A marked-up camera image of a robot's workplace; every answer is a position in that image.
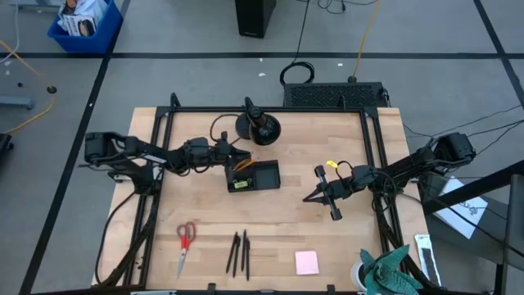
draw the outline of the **black box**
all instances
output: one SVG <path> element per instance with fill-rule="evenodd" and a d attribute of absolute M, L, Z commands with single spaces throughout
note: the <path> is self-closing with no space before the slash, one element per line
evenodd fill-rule
<path fill-rule="evenodd" d="M 382 83 L 307 83 L 284 86 L 285 107 L 388 107 Z"/>
<path fill-rule="evenodd" d="M 263 38 L 277 0 L 235 0 L 238 33 Z"/>

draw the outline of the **pink sticky note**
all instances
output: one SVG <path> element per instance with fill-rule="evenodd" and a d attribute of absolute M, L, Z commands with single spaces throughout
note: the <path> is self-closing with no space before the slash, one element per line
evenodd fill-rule
<path fill-rule="evenodd" d="M 317 252 L 295 252 L 295 259 L 297 275 L 316 275 L 320 272 L 318 270 Z"/>

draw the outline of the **red scissors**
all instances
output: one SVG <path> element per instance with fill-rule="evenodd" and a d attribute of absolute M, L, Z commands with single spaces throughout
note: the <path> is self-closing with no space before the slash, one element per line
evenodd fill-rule
<path fill-rule="evenodd" d="M 187 251 L 189 250 L 189 245 L 197 237 L 197 227 L 191 221 L 187 222 L 184 225 L 179 225 L 177 227 L 177 235 L 180 238 L 180 247 L 182 252 L 180 253 L 180 258 L 178 259 L 178 273 L 177 278 L 180 277 L 182 273 L 183 263 L 186 261 Z"/>

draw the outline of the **white paper sheet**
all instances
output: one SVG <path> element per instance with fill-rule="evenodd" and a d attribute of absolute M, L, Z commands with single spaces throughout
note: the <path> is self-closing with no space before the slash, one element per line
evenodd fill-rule
<path fill-rule="evenodd" d="M 451 179 L 448 180 L 442 189 L 442 192 L 440 192 L 440 196 L 463 186 L 464 184 L 460 180 L 451 176 Z M 461 216 L 471 221 L 473 224 L 478 225 L 478 222 L 482 218 L 482 215 L 485 211 L 485 209 L 482 208 L 487 207 L 487 205 L 488 203 L 481 197 L 475 197 L 466 202 L 453 205 L 451 208 L 457 211 Z M 471 238 L 473 232 L 475 231 L 475 227 L 464 221 L 462 218 L 458 217 L 450 209 L 442 209 L 433 214 L 466 238 Z"/>
<path fill-rule="evenodd" d="M 422 250 L 424 248 L 431 250 L 431 259 L 433 260 L 433 265 L 435 266 L 435 274 L 436 279 L 438 280 L 439 286 L 442 286 L 442 283 L 440 282 L 440 275 L 439 271 L 436 268 L 436 262 L 435 262 L 435 255 L 433 254 L 433 246 L 431 245 L 431 240 L 429 237 L 429 234 L 415 234 L 415 241 L 417 241 L 417 248 L 418 248 L 418 258 L 420 258 L 420 266 L 422 267 L 422 272 L 426 275 L 427 279 L 431 280 L 429 271 L 427 270 L 427 263 L 424 259 L 424 255 L 422 254 Z"/>

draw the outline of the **green cloth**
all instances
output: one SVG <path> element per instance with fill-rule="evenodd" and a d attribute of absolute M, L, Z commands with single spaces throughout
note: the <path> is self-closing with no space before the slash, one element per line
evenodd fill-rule
<path fill-rule="evenodd" d="M 423 286 L 410 275 L 398 271 L 408 252 L 409 245 L 405 245 L 393 252 L 382 254 L 375 260 L 369 252 L 360 250 L 360 259 L 366 274 L 364 283 L 368 290 L 367 295 L 418 295 L 417 289 Z"/>

